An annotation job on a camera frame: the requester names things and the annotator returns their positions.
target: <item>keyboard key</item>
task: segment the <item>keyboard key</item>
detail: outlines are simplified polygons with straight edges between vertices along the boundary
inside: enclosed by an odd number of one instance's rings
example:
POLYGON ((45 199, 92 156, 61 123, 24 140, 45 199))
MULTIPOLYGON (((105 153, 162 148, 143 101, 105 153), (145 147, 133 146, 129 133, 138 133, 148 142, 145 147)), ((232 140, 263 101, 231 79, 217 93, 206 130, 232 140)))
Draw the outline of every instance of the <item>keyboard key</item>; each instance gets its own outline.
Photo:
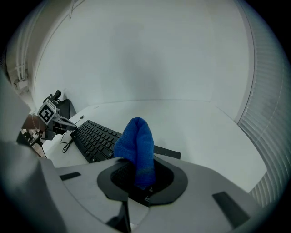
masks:
POLYGON ((91 162, 97 162, 97 159, 95 157, 93 157, 90 161, 91 162))
POLYGON ((106 158, 103 154, 101 154, 100 152, 98 152, 98 153, 95 155, 95 157, 96 157, 97 160, 99 160, 99 161, 104 161, 104 160, 107 159, 107 158, 106 158))
POLYGON ((86 151, 85 153, 86 157, 88 157, 90 154, 91 154, 90 151, 86 151))
POLYGON ((74 140, 74 142, 76 146, 78 147, 78 149, 81 151, 81 153, 85 153, 87 151, 86 147, 80 142, 78 138, 74 140))
POLYGON ((90 161, 92 158, 93 158, 93 155, 92 155, 92 154, 90 154, 90 155, 87 156, 87 159, 88 159, 89 161, 90 161))
POLYGON ((107 158, 111 158, 113 156, 113 153, 107 150, 106 148, 102 151, 102 153, 105 154, 107 158))

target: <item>blue cloth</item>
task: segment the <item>blue cloth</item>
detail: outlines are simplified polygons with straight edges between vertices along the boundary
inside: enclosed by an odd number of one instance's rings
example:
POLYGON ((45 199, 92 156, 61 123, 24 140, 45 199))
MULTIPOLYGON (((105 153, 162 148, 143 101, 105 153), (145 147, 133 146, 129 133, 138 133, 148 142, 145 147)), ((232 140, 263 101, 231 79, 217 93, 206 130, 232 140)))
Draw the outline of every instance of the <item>blue cloth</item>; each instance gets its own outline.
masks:
POLYGON ((156 182, 154 140, 148 124, 141 117, 135 117, 128 123, 114 146, 114 157, 128 159, 134 164, 137 187, 145 189, 156 182))

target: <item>black device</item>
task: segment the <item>black device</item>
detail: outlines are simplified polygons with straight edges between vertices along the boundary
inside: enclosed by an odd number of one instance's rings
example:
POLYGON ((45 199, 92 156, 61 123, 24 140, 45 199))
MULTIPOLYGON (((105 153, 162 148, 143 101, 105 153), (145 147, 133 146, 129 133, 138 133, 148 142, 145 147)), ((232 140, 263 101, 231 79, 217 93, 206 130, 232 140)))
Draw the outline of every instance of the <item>black device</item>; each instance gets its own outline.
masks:
MULTIPOLYGON (((121 135, 90 120, 71 133, 72 140, 89 163, 112 158, 114 145, 121 135)), ((181 153, 158 146, 154 146, 154 153, 181 158, 181 153)))

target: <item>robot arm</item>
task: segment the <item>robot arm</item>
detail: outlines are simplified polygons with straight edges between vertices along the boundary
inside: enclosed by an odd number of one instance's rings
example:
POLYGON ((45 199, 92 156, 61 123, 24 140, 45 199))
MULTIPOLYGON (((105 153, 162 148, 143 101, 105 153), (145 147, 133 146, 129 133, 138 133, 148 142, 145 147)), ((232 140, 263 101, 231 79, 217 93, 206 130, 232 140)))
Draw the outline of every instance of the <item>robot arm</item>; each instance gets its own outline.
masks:
POLYGON ((64 134, 67 130, 73 131, 77 126, 60 115, 60 110, 47 98, 37 112, 39 118, 46 124, 42 134, 44 140, 52 140, 56 134, 64 134))

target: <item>white wall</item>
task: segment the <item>white wall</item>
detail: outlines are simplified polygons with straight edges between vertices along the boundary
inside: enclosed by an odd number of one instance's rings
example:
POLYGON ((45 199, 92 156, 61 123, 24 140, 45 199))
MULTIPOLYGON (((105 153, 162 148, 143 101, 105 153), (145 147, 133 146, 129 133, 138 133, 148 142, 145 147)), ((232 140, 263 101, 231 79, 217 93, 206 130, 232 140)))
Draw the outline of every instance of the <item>white wall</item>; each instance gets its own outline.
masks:
POLYGON ((245 109, 254 76, 254 45, 245 13, 236 0, 206 0, 216 51, 213 102, 236 123, 245 109))
POLYGON ((27 54, 29 87, 32 94, 34 93, 37 68, 43 51, 56 27, 59 25, 60 20, 63 18, 63 15, 68 12, 70 2, 71 0, 47 1, 34 25, 27 54))
MULTIPOLYGON (((245 28, 237 10, 227 9, 216 12, 224 17, 213 18, 211 2, 204 0, 86 0, 60 24, 42 55, 35 103, 40 106, 56 89, 77 111, 115 101, 214 100, 220 79, 247 80, 245 28), (228 20, 233 23, 225 25, 228 20), (236 43, 224 40, 219 30, 241 36, 238 43, 243 43, 234 48, 236 43), (230 67, 221 68, 221 59, 230 67)), ((231 83, 234 106, 241 104, 236 89, 245 89, 242 84, 231 83)), ((236 110, 224 112, 236 117, 236 110)))

